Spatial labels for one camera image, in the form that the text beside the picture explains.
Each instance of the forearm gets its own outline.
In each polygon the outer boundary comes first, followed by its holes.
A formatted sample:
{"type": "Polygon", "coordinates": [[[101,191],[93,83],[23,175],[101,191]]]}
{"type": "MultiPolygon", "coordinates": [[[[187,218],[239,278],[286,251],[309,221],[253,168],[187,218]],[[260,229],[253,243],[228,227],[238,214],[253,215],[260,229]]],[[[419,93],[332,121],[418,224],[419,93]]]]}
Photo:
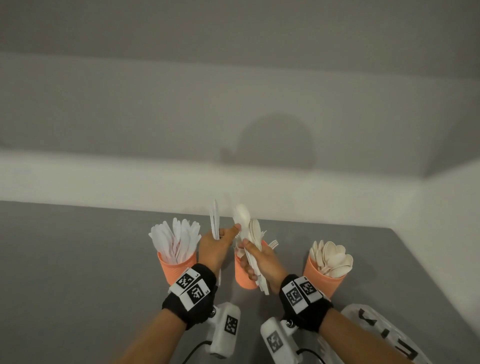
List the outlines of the forearm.
{"type": "Polygon", "coordinates": [[[328,310],[319,334],[345,364],[411,364],[395,348],[363,330],[335,309],[328,310]]]}
{"type": "Polygon", "coordinates": [[[115,364],[166,364],[180,341],[186,324],[163,309],[115,364]]]}

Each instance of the white marker tag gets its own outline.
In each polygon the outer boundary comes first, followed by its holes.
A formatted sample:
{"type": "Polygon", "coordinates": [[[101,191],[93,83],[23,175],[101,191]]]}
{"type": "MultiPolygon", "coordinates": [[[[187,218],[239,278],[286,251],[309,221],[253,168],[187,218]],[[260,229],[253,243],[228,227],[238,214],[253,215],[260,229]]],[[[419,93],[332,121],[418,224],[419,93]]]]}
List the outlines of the white marker tag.
{"type": "Polygon", "coordinates": [[[310,303],[318,301],[323,297],[323,295],[317,291],[317,289],[310,283],[307,277],[303,276],[294,280],[297,286],[303,291],[305,296],[307,296],[310,303]]]}
{"type": "Polygon", "coordinates": [[[293,281],[283,287],[282,291],[285,294],[288,302],[290,302],[290,305],[295,310],[296,314],[299,314],[308,307],[307,301],[303,298],[298,287],[295,285],[295,283],[293,283],[293,281]]]}
{"type": "Polygon", "coordinates": [[[180,295],[184,293],[198,277],[200,277],[200,273],[197,273],[192,268],[188,268],[168,290],[173,292],[174,295],[180,297],[180,295]]]}
{"type": "Polygon", "coordinates": [[[187,311],[190,311],[197,303],[199,303],[206,295],[210,293],[210,289],[203,279],[191,285],[184,293],[180,295],[180,301],[187,311]]]}

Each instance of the fork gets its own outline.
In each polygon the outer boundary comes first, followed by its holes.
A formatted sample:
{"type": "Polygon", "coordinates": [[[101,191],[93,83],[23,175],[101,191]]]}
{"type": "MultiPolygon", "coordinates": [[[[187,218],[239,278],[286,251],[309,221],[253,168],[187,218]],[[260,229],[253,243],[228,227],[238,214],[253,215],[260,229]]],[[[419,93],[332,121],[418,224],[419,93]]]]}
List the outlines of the fork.
{"type": "Polygon", "coordinates": [[[278,241],[273,240],[268,246],[272,249],[275,249],[276,247],[278,247],[278,241]]]}

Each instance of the white camera device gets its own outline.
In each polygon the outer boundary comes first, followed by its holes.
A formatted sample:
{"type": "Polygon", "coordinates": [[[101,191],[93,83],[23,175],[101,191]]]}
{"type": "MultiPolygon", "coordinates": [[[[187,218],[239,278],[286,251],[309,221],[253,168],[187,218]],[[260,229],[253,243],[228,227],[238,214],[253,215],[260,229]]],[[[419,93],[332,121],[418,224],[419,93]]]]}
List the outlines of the white camera device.
{"type": "Polygon", "coordinates": [[[301,363],[302,355],[297,354],[299,347],[292,338],[297,330],[298,327],[292,321],[279,321],[275,317],[269,318],[260,326],[260,333],[275,364],[301,363]]]}
{"type": "Polygon", "coordinates": [[[220,359],[231,357],[237,342],[240,309],[230,302],[214,306],[207,323],[210,325],[207,340],[212,344],[205,347],[206,352],[220,359]]]}

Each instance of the person's right arm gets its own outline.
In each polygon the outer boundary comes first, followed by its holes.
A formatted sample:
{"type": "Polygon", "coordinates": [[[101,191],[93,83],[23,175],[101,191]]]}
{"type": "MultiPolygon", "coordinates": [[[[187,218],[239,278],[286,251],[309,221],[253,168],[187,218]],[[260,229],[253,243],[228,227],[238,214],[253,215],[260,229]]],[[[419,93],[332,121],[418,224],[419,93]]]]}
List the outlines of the person's right arm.
{"type": "MultiPolygon", "coordinates": [[[[240,248],[245,248],[255,257],[258,268],[269,282],[272,292],[278,294],[288,272],[280,264],[273,250],[268,246],[263,246],[260,252],[254,244],[246,239],[240,244],[240,248]]],[[[251,280],[257,280],[246,257],[242,258],[240,264],[251,280]]],[[[372,333],[363,330],[334,308],[330,308],[326,312],[318,333],[345,364],[411,364],[411,361],[395,348],[372,333]]]]}

